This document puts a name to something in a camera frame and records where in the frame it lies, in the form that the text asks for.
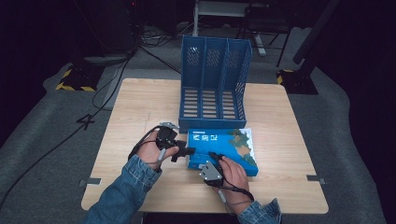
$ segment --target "blue file holder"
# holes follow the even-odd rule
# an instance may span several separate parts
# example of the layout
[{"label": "blue file holder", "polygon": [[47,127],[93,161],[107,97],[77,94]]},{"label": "blue file holder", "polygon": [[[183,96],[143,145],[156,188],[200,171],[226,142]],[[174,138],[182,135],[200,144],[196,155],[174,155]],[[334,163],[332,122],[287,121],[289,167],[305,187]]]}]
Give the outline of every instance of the blue file holder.
[{"label": "blue file holder", "polygon": [[179,132],[244,128],[250,42],[183,36],[181,57]]}]

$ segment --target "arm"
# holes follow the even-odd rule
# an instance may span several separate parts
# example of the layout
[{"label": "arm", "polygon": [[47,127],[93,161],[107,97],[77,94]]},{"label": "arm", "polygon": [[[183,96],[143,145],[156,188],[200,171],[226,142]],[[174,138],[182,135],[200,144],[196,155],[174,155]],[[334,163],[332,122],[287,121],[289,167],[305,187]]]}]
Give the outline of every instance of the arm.
[{"label": "arm", "polygon": [[[130,223],[134,213],[142,206],[147,192],[160,177],[161,162],[155,162],[160,150],[155,145],[157,133],[152,133],[147,143],[122,168],[121,175],[105,189],[99,202],[88,211],[82,223]],[[178,151],[166,149],[164,158]]]},{"label": "arm", "polygon": [[[248,177],[241,165],[226,157],[223,157],[219,164],[227,180],[224,182],[224,187],[230,187],[232,184],[249,191]],[[223,189],[221,192],[226,198],[227,205],[238,215],[241,223],[280,223],[281,213],[276,199],[261,206],[257,201],[252,202],[246,194],[227,189]]]}]

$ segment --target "blue book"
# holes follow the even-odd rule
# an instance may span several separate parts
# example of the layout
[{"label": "blue book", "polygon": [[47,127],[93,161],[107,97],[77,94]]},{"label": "blue book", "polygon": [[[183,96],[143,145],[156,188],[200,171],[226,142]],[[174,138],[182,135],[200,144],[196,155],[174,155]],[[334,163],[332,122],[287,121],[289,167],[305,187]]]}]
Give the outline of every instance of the blue book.
[{"label": "blue book", "polygon": [[216,152],[241,164],[248,176],[259,172],[250,129],[189,129],[187,144],[195,147],[195,153],[187,158],[191,169],[202,169],[207,161],[218,164],[209,156]]}]

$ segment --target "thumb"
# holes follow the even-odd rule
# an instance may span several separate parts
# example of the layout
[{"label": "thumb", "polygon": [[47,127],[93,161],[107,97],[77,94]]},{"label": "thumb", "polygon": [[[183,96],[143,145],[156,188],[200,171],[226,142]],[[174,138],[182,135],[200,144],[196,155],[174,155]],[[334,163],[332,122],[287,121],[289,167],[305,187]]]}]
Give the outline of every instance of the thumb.
[{"label": "thumb", "polygon": [[165,155],[163,157],[166,159],[177,153],[178,153],[178,147],[169,147],[168,149],[166,149]]}]

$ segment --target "denim jacket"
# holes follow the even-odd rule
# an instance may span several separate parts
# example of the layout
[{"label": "denim jacket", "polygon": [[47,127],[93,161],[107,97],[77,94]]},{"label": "denim jacket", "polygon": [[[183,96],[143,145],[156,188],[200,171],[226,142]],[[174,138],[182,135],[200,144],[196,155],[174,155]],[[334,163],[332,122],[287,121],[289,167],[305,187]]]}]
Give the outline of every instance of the denim jacket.
[{"label": "denim jacket", "polygon": [[[161,176],[134,155],[123,167],[121,175],[105,189],[81,223],[131,223],[142,206],[147,192]],[[261,206],[252,203],[239,217],[240,223],[280,223],[281,214],[276,199]]]}]

